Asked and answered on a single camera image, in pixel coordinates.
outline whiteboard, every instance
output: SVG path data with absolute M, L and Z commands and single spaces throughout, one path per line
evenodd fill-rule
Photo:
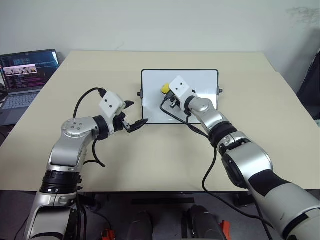
M 219 72 L 216 69 L 144 69 L 141 71 L 141 101 L 142 117 L 149 119 L 147 124 L 180 124 L 179 121 L 165 114 L 160 109 L 165 95 L 161 88 L 166 83 L 171 83 L 177 76 L 181 76 L 186 83 L 196 91 L 200 98 L 210 99 L 215 109 L 218 109 L 218 78 Z M 163 108 L 182 120 L 187 115 L 176 106 L 170 107 L 168 100 Z M 189 118 L 192 124 L 198 124 L 195 116 Z

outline laptop screen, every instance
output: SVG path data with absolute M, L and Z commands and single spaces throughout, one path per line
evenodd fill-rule
M 0 71 L 9 91 L 41 89 L 59 67 L 56 50 L 0 55 Z

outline white wall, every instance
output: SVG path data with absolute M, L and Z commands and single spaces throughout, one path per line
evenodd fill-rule
M 297 91 L 320 49 L 319 7 L 320 0 L 0 0 L 0 54 L 262 51 Z

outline black frame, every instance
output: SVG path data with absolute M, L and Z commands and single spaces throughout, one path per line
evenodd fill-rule
M 144 88 L 143 88 L 143 83 L 142 83 L 142 73 L 144 71 L 216 71 L 217 72 L 217 81 L 216 81 L 216 89 L 217 89 L 217 98 L 219 96 L 219 71 L 215 68 L 208 68 L 208 69 L 155 69 L 155 68 L 151 68 L 151 69 L 143 69 L 141 71 L 141 90 L 140 90 L 140 94 L 141 94 L 141 112 L 142 112 L 142 119 L 144 118 L 144 106 L 142 104 L 143 98 L 144 98 Z M 173 122 L 173 123 L 146 123 L 147 125 L 178 125 L 178 124 L 183 124 L 182 122 Z
M 9 54 L 2 54 L 0 55 L 0 58 L 2 57 L 7 57 L 7 56 L 11 56 L 11 55 L 18 55 L 18 54 L 30 54 L 30 53 L 40 53 L 40 52 L 55 52 L 56 54 L 56 59 L 58 61 L 58 64 L 59 64 L 59 67 L 60 67 L 60 62 L 59 62 L 59 59 L 58 59 L 58 55 L 57 55 L 57 51 L 53 48 L 53 49 L 45 49 L 45 50 L 36 50 L 36 51 L 23 51 L 23 52 L 16 52 L 16 53 L 9 53 Z M 15 93 L 15 92 L 23 92 L 23 91 L 32 91 L 32 90 L 38 90 L 38 89 L 42 89 L 42 87 L 29 87 L 29 88 L 24 88 L 23 90 L 9 90 L 8 88 L 8 84 L 7 84 L 7 80 L 6 80 L 6 76 L 4 76 L 4 74 L 1 72 L 1 76 L 2 76 L 2 79 L 3 79 L 3 82 L 4 82 L 4 85 L 6 87 L 6 89 L 8 90 L 8 92 L 12 92 L 12 93 Z

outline black cable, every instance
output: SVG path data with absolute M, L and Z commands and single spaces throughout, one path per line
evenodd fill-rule
M 80 240 L 80 236 L 81 236 L 81 205 L 80 205 L 78 192 L 76 192 L 75 204 L 76 204 L 76 215 L 77 215 L 76 240 Z
M 83 165 L 88 164 L 88 163 L 96 163 L 96 164 L 99 164 L 101 167 L 105 168 L 106 165 L 103 164 L 103 163 L 99 160 L 99 158 L 98 158 L 98 156 L 97 156 L 97 154 L 96 154 L 96 143 L 97 143 L 97 141 L 98 141 L 98 139 L 96 138 L 96 139 L 93 141 L 93 144 L 92 144 L 92 153 L 93 153 L 93 157 L 94 157 L 95 160 L 85 161 L 85 162 L 83 163 Z
M 263 218 L 264 216 L 263 216 L 263 214 L 262 214 L 262 212 L 261 212 L 261 209 L 260 209 L 258 203 L 257 203 L 256 201 L 254 201 L 254 204 L 255 204 L 256 210 L 257 210 L 260 218 Z M 270 231 L 269 231 L 269 229 L 268 229 L 268 226 L 267 226 L 264 222 L 262 222 L 262 225 L 263 225 L 263 228 L 264 228 L 265 233 L 266 233 L 266 235 L 268 236 L 269 240 L 273 240 L 273 238 L 272 238 L 272 236 L 271 236 L 271 233 L 270 233 Z
M 263 219 L 262 217 L 259 217 L 259 216 L 255 216 L 255 215 L 251 215 L 251 214 L 248 214 L 248 213 L 245 213 L 243 211 L 241 211 L 240 209 L 234 207 L 232 204 L 230 204 L 229 202 L 227 202 L 226 200 L 224 200 L 223 198 L 219 197 L 218 195 L 208 191 L 205 187 L 205 183 L 206 183 L 206 180 L 207 180 L 207 177 L 208 175 L 210 174 L 212 168 L 214 167 L 215 163 L 216 163 L 216 160 L 217 160 L 217 148 L 214 147 L 214 156 L 213 156 L 213 161 L 209 167 L 209 169 L 207 170 L 207 172 L 205 173 L 204 177 L 203 177 L 203 180 L 202 180 L 202 188 L 203 190 L 211 195 L 212 197 L 220 200 L 221 202 L 223 202 L 225 205 L 227 205 L 228 207 L 232 208 L 233 210 L 235 210 L 236 212 L 248 217 L 248 218 L 251 218 L 251 219 L 258 219 L 260 220 L 261 222 L 265 223 L 266 225 L 269 225 L 271 228 L 274 228 L 271 223 L 269 223 L 268 221 L 266 221 L 265 219 Z
M 165 110 L 165 109 L 163 108 L 163 105 L 164 105 L 165 102 L 166 102 L 166 100 L 163 100 L 162 103 L 161 103 L 161 105 L 160 105 L 160 109 L 161 109 L 162 112 L 164 112 L 165 114 L 167 114 L 167 115 L 169 115 L 170 117 L 174 118 L 175 120 L 178 120 L 179 122 L 187 125 L 187 126 L 188 126 L 192 131 L 194 131 L 195 133 L 200 134 L 200 135 L 208 138 L 208 135 L 206 135 L 204 132 L 202 132 L 202 131 L 201 131 L 200 129 L 198 129 L 197 127 L 191 125 L 190 123 L 188 123 L 188 122 L 186 122 L 186 121 L 183 121 L 183 120 L 180 119 L 179 117 L 177 117 L 177 116 L 171 114 L 170 112 L 168 112 L 167 110 Z
M 6 139 L 6 135 L 4 135 L 2 132 L 0 132 L 0 135 L 2 135 L 4 137 L 4 139 Z
M 83 218 L 84 218 L 84 224 L 83 224 L 83 240 L 87 240 L 87 211 L 85 206 L 81 205 L 82 212 L 83 212 Z
M 109 229 L 112 230 L 112 225 L 111 225 L 110 221 L 108 220 L 108 218 L 106 216 L 103 216 L 101 213 L 98 213 L 98 212 L 95 212 L 95 211 L 92 211 L 91 213 L 93 213 L 95 215 L 98 215 L 101 218 L 103 218 L 108 223 Z
M 14 240 L 17 239 L 18 234 L 20 233 L 20 231 L 22 230 L 22 228 L 24 227 L 24 225 L 27 223 L 27 220 L 29 218 L 29 215 L 26 217 L 26 219 L 24 220 L 24 222 L 22 223 L 21 227 L 19 228 L 19 230 L 16 232 L 15 236 L 14 236 Z
M 78 111 L 78 108 L 79 108 L 79 105 L 81 103 L 81 101 L 91 92 L 95 91 L 95 90 L 99 90 L 100 88 L 99 87 L 94 87 L 94 88 L 91 88 L 90 90 L 86 91 L 81 97 L 80 99 L 78 100 L 78 102 L 76 103 L 76 106 L 75 106 L 75 109 L 74 109 L 74 112 L 73 112 L 73 118 L 75 118 L 77 116 L 77 111 Z

